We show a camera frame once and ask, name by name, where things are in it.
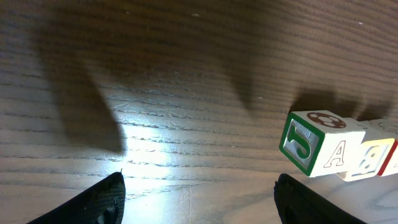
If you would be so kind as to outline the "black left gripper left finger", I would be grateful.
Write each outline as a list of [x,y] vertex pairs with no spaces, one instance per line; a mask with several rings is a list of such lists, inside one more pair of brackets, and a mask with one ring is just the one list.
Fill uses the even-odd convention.
[[126,187],[115,172],[29,224],[121,224]]

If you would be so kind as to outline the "yellow number wooden block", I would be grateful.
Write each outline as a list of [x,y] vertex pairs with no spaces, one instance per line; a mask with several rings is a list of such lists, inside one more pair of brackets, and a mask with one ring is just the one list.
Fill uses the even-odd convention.
[[354,150],[354,155],[349,160],[352,164],[346,172],[339,172],[337,176],[345,182],[374,177],[379,172],[388,150],[394,139],[386,136],[378,129],[357,121],[346,118],[347,122],[355,124],[365,130],[361,144]]

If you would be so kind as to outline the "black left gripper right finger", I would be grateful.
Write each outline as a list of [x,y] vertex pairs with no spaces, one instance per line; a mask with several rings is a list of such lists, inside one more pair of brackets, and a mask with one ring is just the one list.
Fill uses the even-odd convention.
[[365,224],[288,174],[275,182],[274,201],[283,224]]

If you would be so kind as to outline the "white red edged block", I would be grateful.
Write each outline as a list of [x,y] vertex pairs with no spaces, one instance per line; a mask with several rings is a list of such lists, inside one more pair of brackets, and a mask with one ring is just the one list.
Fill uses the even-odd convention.
[[394,143],[388,150],[387,156],[384,159],[382,166],[377,173],[378,176],[384,177],[397,173],[397,121],[388,119],[372,119],[369,121],[362,121],[362,123],[372,126],[386,136],[394,139]]

